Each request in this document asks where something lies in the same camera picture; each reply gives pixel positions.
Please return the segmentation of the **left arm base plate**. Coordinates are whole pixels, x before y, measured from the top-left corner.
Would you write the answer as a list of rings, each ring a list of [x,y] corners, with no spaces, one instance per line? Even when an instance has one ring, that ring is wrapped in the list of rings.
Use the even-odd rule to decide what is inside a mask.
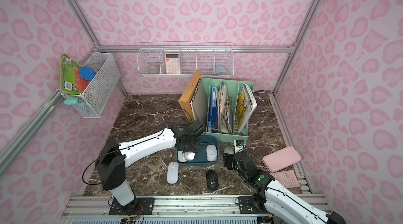
[[[112,203],[109,203],[110,216],[137,216],[139,214],[151,215],[153,212],[155,198],[141,197],[136,198],[133,202],[123,206],[114,198]]]

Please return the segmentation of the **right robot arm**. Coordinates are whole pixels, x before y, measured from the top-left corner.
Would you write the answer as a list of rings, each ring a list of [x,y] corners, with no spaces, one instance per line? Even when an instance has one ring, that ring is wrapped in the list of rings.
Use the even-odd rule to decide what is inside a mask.
[[[233,155],[225,154],[224,164],[228,169],[237,171],[253,192],[249,204],[254,211],[266,210],[288,224],[346,223],[338,213],[326,213],[290,192],[271,174],[258,168],[245,150]]]

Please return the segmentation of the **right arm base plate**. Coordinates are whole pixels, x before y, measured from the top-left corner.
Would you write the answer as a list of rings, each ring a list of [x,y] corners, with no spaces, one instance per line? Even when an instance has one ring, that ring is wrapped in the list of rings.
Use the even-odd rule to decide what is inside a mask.
[[[269,213],[263,204],[263,201],[256,195],[240,196],[234,203],[239,207],[241,214]]]

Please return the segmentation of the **teal storage box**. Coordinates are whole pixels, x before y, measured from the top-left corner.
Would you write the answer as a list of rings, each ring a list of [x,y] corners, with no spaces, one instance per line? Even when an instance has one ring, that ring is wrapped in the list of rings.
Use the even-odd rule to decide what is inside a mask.
[[[208,145],[215,145],[217,147],[217,152],[218,152],[218,158],[217,161],[215,162],[209,162],[206,158],[206,147]],[[217,138],[213,136],[201,136],[199,137],[199,150],[197,153],[195,153],[195,158],[193,161],[190,162],[185,162],[185,163],[180,163],[177,160],[177,148],[174,148],[174,154],[175,154],[175,161],[180,165],[180,166],[209,166],[209,165],[214,165],[218,162],[219,160],[219,141]]]

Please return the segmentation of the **silver computer mouse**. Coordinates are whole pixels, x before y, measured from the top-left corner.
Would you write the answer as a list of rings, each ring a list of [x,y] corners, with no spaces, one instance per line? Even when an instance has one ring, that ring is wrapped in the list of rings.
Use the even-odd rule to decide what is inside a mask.
[[[233,147],[225,147],[224,148],[224,155],[234,155],[235,150]]]
[[[195,158],[195,153],[193,153],[193,152],[182,152],[182,151],[177,152],[177,160],[180,163],[193,161],[194,158]]]

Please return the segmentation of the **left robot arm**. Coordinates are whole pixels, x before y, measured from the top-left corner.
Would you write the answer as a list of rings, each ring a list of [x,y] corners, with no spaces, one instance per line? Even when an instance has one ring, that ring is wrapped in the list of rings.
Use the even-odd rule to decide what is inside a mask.
[[[188,125],[173,124],[131,142],[107,141],[94,162],[102,189],[111,192],[119,206],[135,208],[139,203],[126,178],[126,168],[151,154],[174,147],[182,152],[197,153],[198,138],[204,132],[203,124],[195,121]]]

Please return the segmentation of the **black computer mouse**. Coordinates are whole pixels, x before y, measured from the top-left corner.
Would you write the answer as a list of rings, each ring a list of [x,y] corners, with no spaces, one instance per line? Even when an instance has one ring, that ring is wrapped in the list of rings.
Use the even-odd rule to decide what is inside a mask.
[[[216,191],[219,187],[218,176],[214,170],[209,170],[206,173],[206,184],[210,191]]]

